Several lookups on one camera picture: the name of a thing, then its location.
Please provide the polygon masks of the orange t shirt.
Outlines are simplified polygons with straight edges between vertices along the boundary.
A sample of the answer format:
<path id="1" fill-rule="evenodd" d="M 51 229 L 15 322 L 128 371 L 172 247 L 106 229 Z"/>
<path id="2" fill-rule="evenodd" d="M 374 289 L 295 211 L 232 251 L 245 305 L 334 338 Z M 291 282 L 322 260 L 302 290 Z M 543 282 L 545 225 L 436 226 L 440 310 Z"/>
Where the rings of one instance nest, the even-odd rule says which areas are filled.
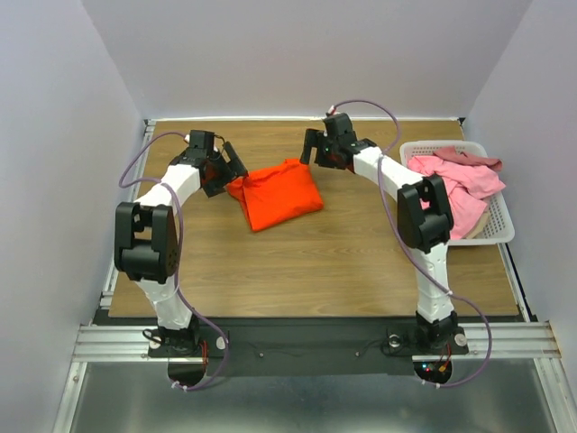
<path id="1" fill-rule="evenodd" d="M 279 165 L 251 171 L 226 186 L 253 232 L 320 211 L 325 204 L 308 165 L 286 159 Z"/>

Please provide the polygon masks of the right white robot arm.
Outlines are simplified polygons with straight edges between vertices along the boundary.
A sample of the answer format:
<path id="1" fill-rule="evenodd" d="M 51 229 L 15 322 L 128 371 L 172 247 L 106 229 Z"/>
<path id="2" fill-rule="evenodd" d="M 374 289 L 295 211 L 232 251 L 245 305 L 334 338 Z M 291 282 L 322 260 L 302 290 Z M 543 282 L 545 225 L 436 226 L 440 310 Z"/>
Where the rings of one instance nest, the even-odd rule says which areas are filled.
<path id="1" fill-rule="evenodd" d="M 388 199 L 395 200 L 391 226 L 417 275 L 415 341 L 420 349 L 434 352 L 458 326 L 446 265 L 453 214 L 444 181 L 412 171 L 372 140 L 358 138 L 345 113 L 329 115 L 323 123 L 324 130 L 306 129 L 300 161 L 349 170 L 372 181 L 388 214 Z"/>

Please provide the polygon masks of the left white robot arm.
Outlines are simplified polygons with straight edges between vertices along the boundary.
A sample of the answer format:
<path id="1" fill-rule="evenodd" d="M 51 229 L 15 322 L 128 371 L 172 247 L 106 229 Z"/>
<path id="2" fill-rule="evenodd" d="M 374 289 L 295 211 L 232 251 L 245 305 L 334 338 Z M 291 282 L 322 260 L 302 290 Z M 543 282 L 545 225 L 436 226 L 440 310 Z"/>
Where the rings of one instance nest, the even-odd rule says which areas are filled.
<path id="1" fill-rule="evenodd" d="M 230 142 L 209 131 L 182 135 L 186 148 L 164 175 L 149 177 L 151 189 L 120 203 L 114 216 L 114 266 L 143 291 L 157 318 L 145 338 L 157 348 L 192 355 L 201 346 L 199 317 L 183 299 L 179 266 L 184 240 L 183 204 L 203 191 L 208 197 L 247 174 Z"/>

